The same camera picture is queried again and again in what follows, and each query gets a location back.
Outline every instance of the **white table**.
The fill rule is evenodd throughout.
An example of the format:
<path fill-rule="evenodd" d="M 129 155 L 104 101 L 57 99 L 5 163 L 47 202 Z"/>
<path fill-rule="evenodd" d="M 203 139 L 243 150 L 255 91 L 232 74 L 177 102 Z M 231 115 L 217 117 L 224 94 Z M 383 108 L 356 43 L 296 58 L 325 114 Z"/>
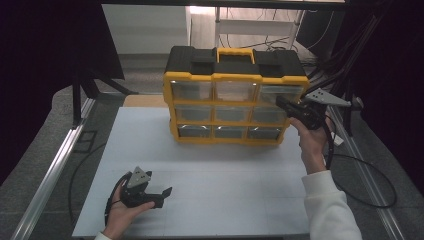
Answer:
<path fill-rule="evenodd" d="M 162 209 L 140 215 L 126 232 L 139 238 L 279 236 L 307 233 L 296 129 L 280 146 L 197 145 L 174 141 L 166 108 L 119 109 L 73 232 L 94 237 L 117 180 L 140 166 L 146 190 L 173 187 Z"/>

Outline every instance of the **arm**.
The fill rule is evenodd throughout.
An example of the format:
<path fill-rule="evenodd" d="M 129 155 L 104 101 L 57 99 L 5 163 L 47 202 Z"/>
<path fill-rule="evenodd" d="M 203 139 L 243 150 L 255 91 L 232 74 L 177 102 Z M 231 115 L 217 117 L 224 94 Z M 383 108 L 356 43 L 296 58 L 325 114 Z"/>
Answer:
<path fill-rule="evenodd" d="M 155 206 L 154 202 L 148 202 L 138 207 L 127 208 L 119 201 L 121 190 L 122 184 L 119 185 L 113 195 L 112 202 L 114 204 L 109 213 L 108 224 L 103 232 L 97 235 L 95 240 L 120 239 L 135 217 Z"/>
<path fill-rule="evenodd" d="M 299 131 L 301 158 L 308 173 L 302 181 L 306 190 L 305 209 L 311 239 L 362 239 L 361 231 L 346 203 L 345 193 L 337 189 L 331 172 L 325 167 L 323 149 L 327 138 L 324 130 L 320 128 L 310 131 L 293 118 L 291 124 Z"/>

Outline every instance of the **person's left hand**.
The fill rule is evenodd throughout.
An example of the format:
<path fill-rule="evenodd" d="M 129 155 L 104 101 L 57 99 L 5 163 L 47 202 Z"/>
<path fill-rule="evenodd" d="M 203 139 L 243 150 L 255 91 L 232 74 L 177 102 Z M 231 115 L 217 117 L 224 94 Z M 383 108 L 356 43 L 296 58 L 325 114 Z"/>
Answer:
<path fill-rule="evenodd" d="M 127 208 L 125 204 L 119 201 L 123 183 L 124 181 L 119 184 L 113 195 L 112 202 L 114 204 L 110 209 L 108 223 L 103 231 L 103 235 L 110 239 L 120 239 L 137 215 L 155 206 L 154 202 L 148 202 L 138 207 Z"/>

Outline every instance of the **yellow handle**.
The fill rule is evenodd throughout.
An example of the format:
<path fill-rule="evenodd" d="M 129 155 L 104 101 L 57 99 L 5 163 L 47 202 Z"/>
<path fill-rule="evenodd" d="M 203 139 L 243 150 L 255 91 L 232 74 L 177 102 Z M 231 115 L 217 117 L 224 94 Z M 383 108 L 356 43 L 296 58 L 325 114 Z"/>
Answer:
<path fill-rule="evenodd" d="M 233 56 L 250 56 L 252 64 L 255 64 L 253 57 L 253 50 L 250 48 L 218 48 L 216 54 L 216 61 L 219 62 L 220 55 L 233 55 Z"/>

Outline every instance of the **person's right hand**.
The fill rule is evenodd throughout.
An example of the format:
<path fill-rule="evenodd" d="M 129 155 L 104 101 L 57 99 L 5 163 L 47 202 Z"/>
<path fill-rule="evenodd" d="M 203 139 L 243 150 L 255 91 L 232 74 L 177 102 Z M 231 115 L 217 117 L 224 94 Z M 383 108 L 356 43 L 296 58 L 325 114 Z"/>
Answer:
<path fill-rule="evenodd" d="M 302 150 L 302 160 L 308 174 L 327 170 L 324 163 L 323 150 L 327 142 L 327 136 L 321 127 L 317 130 L 309 130 L 301 121 L 290 118 L 290 123 L 297 129 Z"/>

